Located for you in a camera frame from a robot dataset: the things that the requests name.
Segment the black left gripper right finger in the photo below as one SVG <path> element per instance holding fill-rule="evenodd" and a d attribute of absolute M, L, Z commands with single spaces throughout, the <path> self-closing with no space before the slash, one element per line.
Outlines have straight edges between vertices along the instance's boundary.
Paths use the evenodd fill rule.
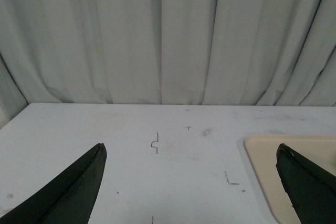
<path fill-rule="evenodd" d="M 335 176 L 286 144 L 276 169 L 301 223 L 335 223 Z"/>

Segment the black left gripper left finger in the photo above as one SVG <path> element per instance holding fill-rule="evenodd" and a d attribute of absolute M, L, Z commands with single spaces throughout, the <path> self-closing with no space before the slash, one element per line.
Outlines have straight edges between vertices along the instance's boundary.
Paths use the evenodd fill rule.
<path fill-rule="evenodd" d="M 88 223 L 107 160 L 99 143 L 1 217 L 1 223 Z"/>

